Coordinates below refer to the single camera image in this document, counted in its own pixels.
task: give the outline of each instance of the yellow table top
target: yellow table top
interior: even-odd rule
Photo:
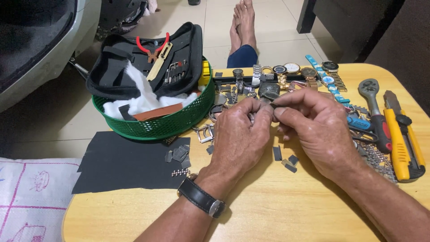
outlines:
[[[231,69],[215,72],[230,73]],[[246,68],[244,74],[252,75],[252,68]],[[348,88],[343,95],[354,105],[367,107],[356,90],[364,79],[378,80],[380,110],[384,108],[385,90],[393,91],[413,120],[424,158],[430,157],[430,149],[425,148],[430,144],[430,119],[389,71],[369,64],[342,64],[339,75]],[[276,125],[272,124],[272,139],[260,162],[231,191],[226,199],[229,209],[220,219],[213,220],[206,241],[379,241],[372,232],[375,227],[364,213],[345,192],[319,174],[297,141],[279,142]],[[210,162],[208,143],[200,144],[193,131],[182,136],[191,137],[190,170],[198,172]],[[284,158],[295,155],[300,159],[295,174],[280,161],[274,161],[272,146],[279,143]],[[429,172],[400,187],[430,208]],[[123,189],[75,195],[64,218],[63,239],[133,241],[176,199],[176,191],[172,189]]]

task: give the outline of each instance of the bare foot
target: bare foot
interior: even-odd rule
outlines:
[[[240,23],[239,17],[234,14],[233,23],[231,24],[230,28],[231,50],[230,54],[228,54],[229,56],[233,54],[237,49],[239,49],[241,45],[240,37],[236,30],[238,23]]]
[[[255,12],[252,7],[252,0],[240,0],[240,3],[236,4],[234,12],[240,19],[240,25],[237,31],[239,32],[242,45],[248,44],[256,50],[257,40],[255,39],[254,29]]]

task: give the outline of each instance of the green plastic basket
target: green plastic basket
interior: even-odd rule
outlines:
[[[210,65],[209,72],[209,83],[196,100],[180,111],[161,118],[148,121],[119,120],[104,114],[103,104],[110,100],[93,95],[92,103],[117,134],[133,140],[162,140],[190,129],[208,114],[215,100],[215,84]]]

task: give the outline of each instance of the red-handled pliers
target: red-handled pliers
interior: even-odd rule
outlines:
[[[139,47],[139,49],[140,49],[141,51],[145,52],[145,53],[148,55],[148,63],[152,63],[153,61],[155,62],[155,61],[157,60],[158,55],[160,54],[161,50],[164,48],[164,46],[166,45],[166,43],[168,43],[168,42],[169,42],[169,40],[170,40],[170,35],[169,35],[169,33],[167,32],[167,33],[166,33],[166,40],[164,41],[164,43],[163,43],[163,45],[162,45],[162,46],[158,47],[158,48],[155,50],[154,54],[153,54],[153,53],[151,53],[151,51],[150,51],[150,50],[145,49],[145,48],[140,44],[140,38],[139,38],[139,36],[137,36],[137,37],[136,37],[136,44],[137,44],[137,47]]]

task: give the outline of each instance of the red and black screwdriver handle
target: red and black screwdriver handle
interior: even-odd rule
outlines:
[[[391,144],[390,129],[385,117],[381,114],[373,115],[370,118],[370,122],[374,127],[374,133],[378,136],[376,148],[384,154],[390,154],[393,150],[393,145]]]

